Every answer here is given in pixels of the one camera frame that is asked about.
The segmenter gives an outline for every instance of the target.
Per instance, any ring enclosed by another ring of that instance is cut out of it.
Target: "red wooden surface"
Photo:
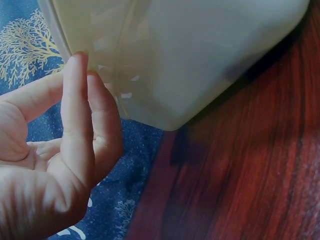
[[[164,135],[126,239],[320,239],[319,0],[242,80]]]

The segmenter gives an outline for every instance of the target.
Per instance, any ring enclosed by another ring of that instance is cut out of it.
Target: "yellow coral print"
[[[45,70],[48,60],[54,57],[59,58],[55,66]],[[51,74],[62,68],[61,56],[39,9],[30,18],[15,19],[0,31],[0,79],[9,88],[16,84],[21,87],[37,70]]]

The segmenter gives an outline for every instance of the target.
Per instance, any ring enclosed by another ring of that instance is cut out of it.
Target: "blue fabric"
[[[61,68],[62,59],[54,47],[48,50],[38,38],[39,43],[29,39],[36,37],[35,30],[46,31],[43,20],[36,0],[0,0],[0,94]],[[15,31],[19,29],[27,41],[17,39]],[[26,46],[14,48],[19,41]],[[35,51],[37,48],[51,51],[51,55],[43,58]],[[122,126],[124,156],[109,176],[92,190],[85,218],[50,239],[124,239],[162,131],[130,120],[122,121]],[[57,104],[29,123],[27,140],[46,141],[61,137],[62,132],[60,104]]]

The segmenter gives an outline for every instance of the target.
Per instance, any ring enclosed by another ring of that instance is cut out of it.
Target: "plastic container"
[[[282,40],[309,0],[39,0],[67,61],[89,54],[122,118],[176,130]]]

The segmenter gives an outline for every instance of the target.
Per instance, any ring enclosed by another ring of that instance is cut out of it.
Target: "hand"
[[[112,95],[88,57],[0,96],[0,239],[47,238],[80,221],[123,152]],[[61,100],[63,136],[26,142],[27,123]]]

